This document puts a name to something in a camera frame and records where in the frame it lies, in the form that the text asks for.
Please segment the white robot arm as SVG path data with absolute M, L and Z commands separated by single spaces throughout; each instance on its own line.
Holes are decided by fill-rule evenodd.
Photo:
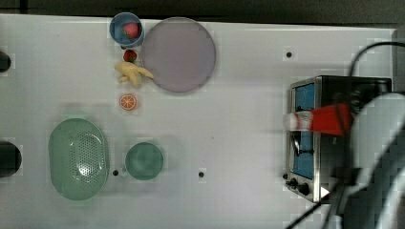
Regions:
M 404 195 L 404 95 L 369 102 L 351 128 L 354 179 L 338 189 L 322 229 L 393 229 Z

